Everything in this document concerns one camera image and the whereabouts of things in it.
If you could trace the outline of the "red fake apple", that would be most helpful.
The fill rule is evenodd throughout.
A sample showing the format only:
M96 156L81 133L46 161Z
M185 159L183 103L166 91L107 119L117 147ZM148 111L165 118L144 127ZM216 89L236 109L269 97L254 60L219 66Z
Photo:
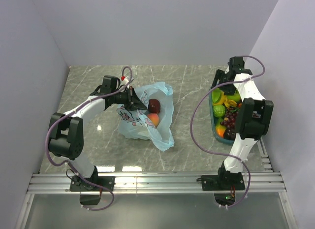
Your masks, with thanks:
M150 99L148 104L148 111L150 113L160 113L160 102L157 99Z

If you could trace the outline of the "light blue plastic bag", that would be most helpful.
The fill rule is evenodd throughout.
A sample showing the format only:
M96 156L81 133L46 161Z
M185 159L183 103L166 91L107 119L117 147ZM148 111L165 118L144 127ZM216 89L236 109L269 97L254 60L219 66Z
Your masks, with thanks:
M159 124L156 126L149 118L148 110L127 111L123 105L117 106L121 117L118 131L127 139L150 140L161 151L166 151L175 144L172 132L172 116L174 113L173 88L165 82L157 82L135 88L141 102L149 106L150 99L160 102Z

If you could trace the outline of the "orange fake peach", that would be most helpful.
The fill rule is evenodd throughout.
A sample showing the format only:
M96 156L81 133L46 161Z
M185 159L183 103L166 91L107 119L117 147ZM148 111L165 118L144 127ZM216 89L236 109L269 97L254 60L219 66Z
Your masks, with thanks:
M159 115L158 114L156 114L156 113L149 113L149 114L147 114L147 117L153 123L153 125L155 127L157 127L159 125L160 119L159 119Z

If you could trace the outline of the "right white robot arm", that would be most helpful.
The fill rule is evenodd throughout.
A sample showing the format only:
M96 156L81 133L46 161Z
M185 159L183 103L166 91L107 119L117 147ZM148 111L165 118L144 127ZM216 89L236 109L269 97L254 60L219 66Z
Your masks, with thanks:
M236 118L236 137L230 153L226 156L218 174L212 182L212 189L244 190L242 170L252 147L268 131L274 104L266 100L255 85L255 76L245 68L243 57L232 57L226 71L217 70L211 90L220 89L226 95L239 93L242 106Z

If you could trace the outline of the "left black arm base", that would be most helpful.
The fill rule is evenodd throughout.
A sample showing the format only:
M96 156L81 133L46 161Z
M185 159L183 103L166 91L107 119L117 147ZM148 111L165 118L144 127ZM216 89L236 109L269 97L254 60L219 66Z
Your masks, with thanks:
M74 175L70 183L70 192L80 194L83 206L94 206L100 203L101 195L107 190L113 191L115 176L97 176L95 179L81 179Z

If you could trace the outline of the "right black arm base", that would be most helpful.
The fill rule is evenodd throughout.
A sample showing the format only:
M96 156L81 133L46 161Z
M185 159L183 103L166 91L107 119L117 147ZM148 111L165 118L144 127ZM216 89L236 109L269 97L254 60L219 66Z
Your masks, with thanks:
M212 191L219 206L229 207L236 202L236 191L246 189L243 177L237 177L236 181L226 180L218 175L201 175L196 179L201 183L202 191Z

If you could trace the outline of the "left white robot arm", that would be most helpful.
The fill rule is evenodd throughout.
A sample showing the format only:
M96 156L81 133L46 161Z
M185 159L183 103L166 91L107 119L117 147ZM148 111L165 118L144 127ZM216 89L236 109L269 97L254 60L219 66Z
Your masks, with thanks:
M97 167L82 154L84 125L113 104L120 104L127 111L147 110L131 86L132 81L130 76L106 75L83 103L68 112L51 116L46 153L64 159L74 172L73 185L86 191L100 186Z

